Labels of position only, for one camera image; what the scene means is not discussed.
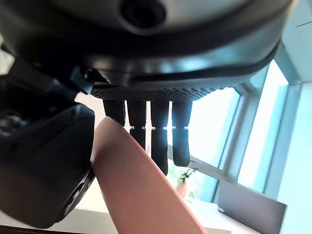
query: potted plant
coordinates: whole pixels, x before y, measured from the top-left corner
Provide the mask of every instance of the potted plant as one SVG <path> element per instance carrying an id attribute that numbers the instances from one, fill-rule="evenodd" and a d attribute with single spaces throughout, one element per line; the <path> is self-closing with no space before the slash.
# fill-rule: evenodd
<path id="1" fill-rule="evenodd" d="M 176 187 L 176 191 L 180 194 L 182 198 L 184 198 L 186 194 L 186 179 L 189 178 L 193 172 L 195 172 L 195 169 L 189 168 L 180 177 L 181 181 Z"/>

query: wall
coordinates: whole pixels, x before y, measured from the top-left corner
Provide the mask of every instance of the wall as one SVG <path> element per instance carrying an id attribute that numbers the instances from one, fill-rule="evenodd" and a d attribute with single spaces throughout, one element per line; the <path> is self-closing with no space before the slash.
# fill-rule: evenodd
<path id="1" fill-rule="evenodd" d="M 312 82 L 302 85 L 278 200 L 288 205 L 281 234 L 312 233 Z"/>

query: green plant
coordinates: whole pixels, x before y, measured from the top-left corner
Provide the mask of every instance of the green plant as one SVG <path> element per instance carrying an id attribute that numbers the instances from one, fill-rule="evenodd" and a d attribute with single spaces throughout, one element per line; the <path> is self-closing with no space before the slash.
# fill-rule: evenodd
<path id="1" fill-rule="evenodd" d="M 193 173 L 193 172 L 195 172 L 196 171 L 196 169 L 191 169 L 191 168 L 189 168 L 186 172 L 184 172 L 183 174 L 182 174 L 182 176 L 180 177 L 180 179 L 182 179 L 183 180 L 183 182 L 186 180 L 186 178 L 189 178 L 190 176 L 191 176 L 191 174 Z"/>

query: skin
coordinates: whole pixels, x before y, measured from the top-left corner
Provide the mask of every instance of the skin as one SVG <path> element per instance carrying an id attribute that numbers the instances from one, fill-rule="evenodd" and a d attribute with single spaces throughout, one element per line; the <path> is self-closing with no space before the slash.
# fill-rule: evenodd
<path id="1" fill-rule="evenodd" d="M 106 117 L 95 131 L 93 168 L 119 234 L 204 234 L 142 147 Z"/>

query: camera lens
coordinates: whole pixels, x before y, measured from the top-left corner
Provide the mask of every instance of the camera lens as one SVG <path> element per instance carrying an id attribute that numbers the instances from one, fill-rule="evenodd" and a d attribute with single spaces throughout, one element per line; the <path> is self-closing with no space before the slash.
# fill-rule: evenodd
<path id="1" fill-rule="evenodd" d="M 138 29 L 153 29 L 162 25 L 166 18 L 166 10 L 157 1 L 126 1 L 120 9 L 123 18 Z"/>

